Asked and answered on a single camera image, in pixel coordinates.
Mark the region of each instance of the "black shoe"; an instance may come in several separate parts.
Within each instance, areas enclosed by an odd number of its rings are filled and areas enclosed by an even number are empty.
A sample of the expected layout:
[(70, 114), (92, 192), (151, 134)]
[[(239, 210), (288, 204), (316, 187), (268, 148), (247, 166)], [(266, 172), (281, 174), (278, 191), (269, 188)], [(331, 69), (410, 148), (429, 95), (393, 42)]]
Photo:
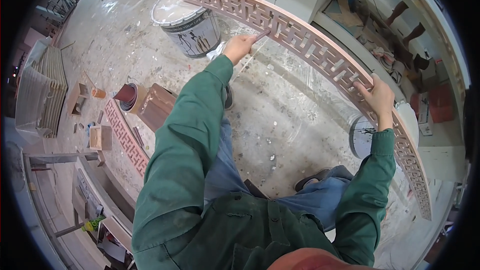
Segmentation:
[(233, 107), (233, 90), (230, 88), (230, 85), (227, 85), (225, 87), (225, 92), (225, 110), (230, 110)]
[(320, 171), (318, 171), (316, 174), (311, 175), (309, 177), (305, 177), (304, 179), (301, 179), (299, 182), (295, 184), (293, 188), (295, 189), (296, 192), (300, 192), (305, 186), (305, 184), (312, 178), (316, 178), (318, 179), (318, 182), (321, 182), (323, 179), (325, 179), (325, 177), (330, 172), (330, 170), (332, 170), (332, 167), (323, 168)]

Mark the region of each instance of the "lattice pattern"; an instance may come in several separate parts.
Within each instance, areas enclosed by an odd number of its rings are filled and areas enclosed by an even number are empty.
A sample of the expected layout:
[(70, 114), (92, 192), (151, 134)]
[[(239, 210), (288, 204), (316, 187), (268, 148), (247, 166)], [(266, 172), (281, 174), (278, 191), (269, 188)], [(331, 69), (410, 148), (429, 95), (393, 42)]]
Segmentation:
[(138, 173), (140, 173), (141, 177), (144, 177), (149, 158), (140, 145), (138, 145), (138, 142), (128, 127), (128, 124), (125, 122), (125, 119), (123, 119), (122, 112), (115, 103), (115, 99), (110, 99), (106, 103), (104, 110), (106, 117), (112, 126), (113, 132), (115, 133), (115, 136), (117, 136), (117, 139), (130, 159), (130, 162)]
[[(376, 127), (375, 113), (353, 87), (359, 81), (370, 90), (372, 79), (339, 45), (305, 21), (264, 0), (184, 0), (229, 16), (267, 35), (331, 81)], [(397, 111), (392, 109), (395, 157), (417, 197), (422, 217), (431, 220), (430, 192), (417, 149)]]

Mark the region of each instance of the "carved wooden panel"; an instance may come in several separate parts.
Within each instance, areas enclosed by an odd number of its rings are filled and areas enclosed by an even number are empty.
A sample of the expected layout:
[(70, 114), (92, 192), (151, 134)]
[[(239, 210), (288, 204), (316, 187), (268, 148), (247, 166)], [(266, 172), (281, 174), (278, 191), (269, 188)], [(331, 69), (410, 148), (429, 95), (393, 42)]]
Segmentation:
[[(270, 39), (295, 53), (325, 76), (376, 127), (375, 113), (353, 87), (353, 82), (359, 81), (370, 90), (373, 83), (370, 75), (339, 45), (305, 21), (265, 0), (184, 1), (212, 9), (216, 13), (229, 16), (261, 32), (269, 29), (271, 32), (267, 36)], [(431, 197), (422, 161), (417, 148), (412, 146), (411, 136), (394, 108), (392, 108), (392, 114), (396, 161), (402, 167), (415, 192), (422, 217), (431, 220)]]
[(123, 119), (122, 112), (117, 103), (115, 103), (115, 99), (108, 100), (104, 110), (106, 117), (112, 126), (112, 130), (120, 142), (121, 147), (125, 151), (125, 154), (127, 154), (130, 162), (135, 167), (135, 170), (140, 173), (141, 177), (144, 177), (149, 158), (140, 145), (138, 145), (138, 142), (128, 127), (128, 124), (125, 122), (125, 119)]

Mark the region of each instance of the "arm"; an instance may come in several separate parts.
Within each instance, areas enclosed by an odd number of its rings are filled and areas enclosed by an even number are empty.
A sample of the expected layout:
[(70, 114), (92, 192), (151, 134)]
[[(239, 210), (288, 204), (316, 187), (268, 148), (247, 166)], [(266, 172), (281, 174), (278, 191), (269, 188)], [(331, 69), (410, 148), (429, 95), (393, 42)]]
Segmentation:
[(333, 242), (345, 262), (370, 267), (374, 265), (380, 222), (386, 214), (388, 188), (396, 168), (391, 112), (394, 95), (377, 75), (372, 76), (372, 93), (360, 84), (355, 87), (377, 114), (378, 132), (372, 135), (370, 155), (362, 161), (340, 200)]
[(131, 243), (136, 260), (160, 259), (147, 249), (161, 250), (162, 244), (201, 221), (205, 176), (219, 147), (224, 89), (234, 63), (248, 53), (252, 44), (243, 49), (230, 41), (224, 55), (185, 84), (171, 114), (156, 131), (155, 152), (135, 207)]

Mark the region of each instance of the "person's right hand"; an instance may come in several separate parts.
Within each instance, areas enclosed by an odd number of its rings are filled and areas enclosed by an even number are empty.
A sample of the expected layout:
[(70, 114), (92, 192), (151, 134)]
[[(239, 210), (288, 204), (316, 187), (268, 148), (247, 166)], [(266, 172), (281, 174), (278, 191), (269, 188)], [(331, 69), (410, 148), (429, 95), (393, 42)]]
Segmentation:
[(232, 37), (225, 46), (223, 54), (232, 61), (233, 66), (250, 52), (257, 35), (238, 35)]
[(360, 82), (356, 81), (353, 86), (357, 88), (360, 94), (365, 98), (371, 109), (377, 114), (378, 131), (393, 128), (392, 107), (395, 100), (395, 94), (392, 89), (380, 79), (378, 75), (373, 73), (373, 88), (371, 92)]

